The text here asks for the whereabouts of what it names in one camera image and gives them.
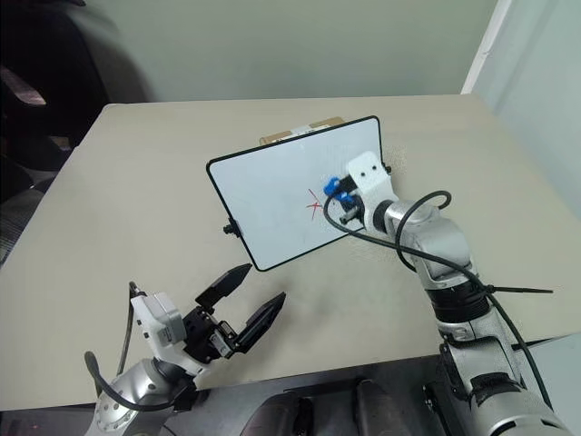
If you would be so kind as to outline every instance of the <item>white wall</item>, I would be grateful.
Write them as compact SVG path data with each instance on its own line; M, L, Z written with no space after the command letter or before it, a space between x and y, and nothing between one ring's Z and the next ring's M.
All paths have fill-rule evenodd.
M86 0L115 102L455 94L496 0Z
M581 218L581 2L513 1L474 92Z

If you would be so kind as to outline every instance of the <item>black cable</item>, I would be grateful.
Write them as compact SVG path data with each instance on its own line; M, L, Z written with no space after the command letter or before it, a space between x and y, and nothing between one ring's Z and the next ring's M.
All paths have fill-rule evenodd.
M125 326L125 338L123 339L123 347L121 349L121 356L119 358L119 366L117 366L117 375L123 374L125 371L125 363L127 362L127 352L129 351L129 342L131 340L131 332L133 329L133 305L131 299L135 295L137 285L134 282L129 282L129 308L127 309L127 325Z
M170 433L172 436L178 436L178 434L173 431L172 429L170 429L167 425L163 425L162 428L164 428L168 433Z
M323 215L325 216L325 219L329 222L329 224L331 224L336 229L341 230L344 233L348 233L351 236L354 236L356 238L362 239L363 241L367 241L369 243L376 243L378 245L383 245L384 247L388 247L391 250L398 249L398 246L395 243L390 243L389 241L384 241L382 239L374 238L373 236L367 236L364 233L356 232L354 230L351 230L348 227L345 227L345 226L337 223L335 220L333 220L329 215L329 205L330 205L330 201L332 199L333 199L332 196L327 197L327 200L325 201L325 204L323 205ZM471 282L473 282L479 288L481 288L481 289L486 288L484 283L482 283L480 281L480 279L478 279L478 277L473 272L467 270L463 266L458 265L457 263L449 261L448 259L444 259L443 257L439 257L439 256L436 256L434 254L424 253L424 252L421 252L420 250L416 250L416 249L410 248L410 247L405 247L403 245L400 245L399 248L404 253L412 254L414 256L421 257L422 259L426 259L428 261L432 261L435 263L440 263L442 265L446 265L448 268L451 268L453 270L458 271L459 273L464 274Z
M413 203L412 206L408 209L408 211L404 213L403 217L401 218L401 221L399 222L398 230L396 231L396 238L395 238L395 244L397 246L396 252L398 253L398 257L401 260L401 262L404 265L406 265L408 267L408 269L410 269L413 272L416 271L416 268L414 268L414 265L409 263L408 260L405 257L403 257L403 252L401 251L401 234L403 233L403 227L404 227L404 225L406 225L406 222L408 221L409 217L415 211L417 211L417 209L419 207L421 207L425 202L427 202L428 200L431 200L432 198L440 197L440 195L443 195L444 197L446 197L446 200L444 201L444 203L442 203L440 206L438 206L438 208L440 210L446 208L450 203L452 203L452 194L451 193L449 193L448 191L434 191L433 193L429 193L428 195L424 195L419 200L417 200L415 203Z
M128 401L119 393L117 393L117 391L113 389L113 387L102 377L101 373L99 372L99 363L97 362L97 358L94 356L93 352L84 353L84 363L87 366L87 370L89 370L89 373L93 377L95 384L103 389L103 391L109 395L112 400L118 402L127 409L132 411L162 411L163 409L167 409L168 407L173 406L173 401L151 405L136 404L134 402Z
M520 348L522 348L523 353L525 354L525 357L527 358L527 362L530 366L530 369L533 372L533 376L535 377L535 380L537 381L538 389L541 391L543 401L549 407L549 409L553 410L553 404L551 403L551 399L548 396L547 388L545 387L545 383L543 382L543 378L541 377L541 374L538 371L537 363L535 362L535 359L533 358L532 354L530 353L530 350L528 349L527 343L523 340L523 337L520 335L520 332L518 332L516 325L512 322L512 320L510 319L508 314L505 312L502 305L500 305L500 302L498 302L497 298L494 295L490 295L490 294L487 297L492 302L494 307L497 308L498 313L500 314L502 319L505 320L505 323L507 324L508 329L510 329L512 334L515 336L515 339L517 339L518 345L520 346Z
M435 263L440 263L442 265L446 265L447 267L452 268L453 270L456 270L459 273L464 274L469 281L474 283L479 288L486 290L488 299L497 308L498 313L500 314L502 319L505 321L505 323L507 324L510 331L512 331L513 335L517 339L518 345L520 345L520 347L522 348L523 353L525 354L525 357L527 358L527 362L530 365L530 368L533 372L533 375L535 376L535 380L537 381L538 389L541 391L541 395L543 396L543 400L545 401L545 404L550 409L553 409L553 405L551 404L551 400L548 397L547 388L545 387L545 383L543 382L543 378L541 377L540 372L538 371L537 364L535 363L535 360L533 359L533 356L531 355L530 350L527 347L527 344L523 341L523 338L520 335L520 333L518 332L517 327L512 322L510 317L508 317L508 314L505 312L505 310L500 305L498 300L493 295L491 295L491 293L493 291L495 291L496 289L498 289L499 291L504 291L506 289L517 290L518 288L495 288L494 286L491 286L491 285L485 286L484 283L482 283L480 281L480 279L478 279L478 277L474 273L472 273L471 271L467 270L466 268L464 268L463 266L461 266L457 263L449 261L448 259L444 259L442 257L435 256L433 254L424 253L424 252L421 252L420 250L415 250L413 248L406 247L406 246L403 246L400 244L396 245L395 243L390 243L388 241L374 238L372 236L367 236L366 234L351 230L350 228L345 227L345 226L337 223L335 220L333 220L330 217L329 205L330 205L330 202L332 199L333 199L333 195L330 195L327 197L327 200L325 201L325 204L323 205L323 215L325 216L325 219L329 222L329 224L331 224L336 229L338 229L344 233L350 234L351 236L354 236L356 238L362 239L363 241L368 241L370 243L376 243L377 245L382 245L382 246L388 247L392 250L397 250L399 248L403 253L412 254L412 255L418 256L422 259L426 259L428 261L432 261ZM443 204L441 204L440 207L446 207L448 204L449 204L449 202L448 202L448 197L447 197L447 201L444 202ZM546 290L533 290L533 289L529 289L529 288L522 288L522 292L543 292L543 293L545 293L547 291Z

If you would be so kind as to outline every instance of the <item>red x mark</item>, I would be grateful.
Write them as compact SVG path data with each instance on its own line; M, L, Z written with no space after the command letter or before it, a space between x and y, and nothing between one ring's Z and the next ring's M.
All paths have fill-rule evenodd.
M313 204L309 204L307 207L312 207L312 216L310 218L310 220L314 220L315 219L315 212L317 212L317 208L319 207L321 210L323 209L323 206L320 205L319 199L317 198L317 195L315 195L315 193L309 189L310 194L312 195L312 197L315 199L315 203Z

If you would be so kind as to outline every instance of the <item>white board surface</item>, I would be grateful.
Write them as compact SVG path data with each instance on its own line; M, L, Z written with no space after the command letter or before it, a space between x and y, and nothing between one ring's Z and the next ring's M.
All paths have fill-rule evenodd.
M320 132L210 161L208 174L257 269L268 270L344 233L322 213L323 187L371 151L381 157L379 120L368 117ZM338 202L330 215L344 212ZM354 220L349 228L360 228Z

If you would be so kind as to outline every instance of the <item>beige table surface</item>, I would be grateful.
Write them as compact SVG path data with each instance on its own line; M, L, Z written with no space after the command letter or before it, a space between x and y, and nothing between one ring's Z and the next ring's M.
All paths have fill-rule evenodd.
M474 96L111 105L0 271L0 410L94 401L83 353L93 350L105 378L114 376L130 280L169 293L187 313L210 282L249 261L222 233L208 160L265 134L370 114L381 121L396 193L453 193L446 215L485 281L558 290L498 296L525 339L580 331L581 223ZM202 387L438 351L428 297L383 248L343 238L252 271L216 313L239 329L280 291L287 301L271 330L248 355L217 364ZM150 355L133 329L129 363Z

